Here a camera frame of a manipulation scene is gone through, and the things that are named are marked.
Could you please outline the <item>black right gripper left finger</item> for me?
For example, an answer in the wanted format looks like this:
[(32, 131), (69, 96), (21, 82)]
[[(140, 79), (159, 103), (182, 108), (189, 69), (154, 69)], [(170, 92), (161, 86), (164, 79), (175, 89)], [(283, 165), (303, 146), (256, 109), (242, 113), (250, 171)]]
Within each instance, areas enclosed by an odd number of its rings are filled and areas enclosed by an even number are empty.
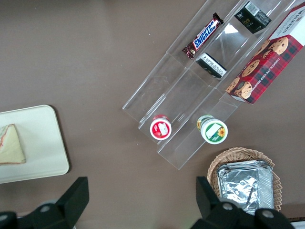
[(0, 213), (2, 229), (72, 229), (89, 203), (87, 177), (79, 177), (55, 202), (39, 206), (24, 217), (13, 211)]

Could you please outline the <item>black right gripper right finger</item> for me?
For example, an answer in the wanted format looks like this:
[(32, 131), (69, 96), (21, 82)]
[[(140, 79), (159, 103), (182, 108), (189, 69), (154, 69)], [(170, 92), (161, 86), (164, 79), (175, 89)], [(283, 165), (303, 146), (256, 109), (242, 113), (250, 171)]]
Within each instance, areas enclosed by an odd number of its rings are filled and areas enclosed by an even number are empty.
[(280, 212), (260, 208), (250, 215), (235, 204), (221, 202), (206, 177), (196, 178), (196, 201), (201, 213), (193, 229), (293, 229)]

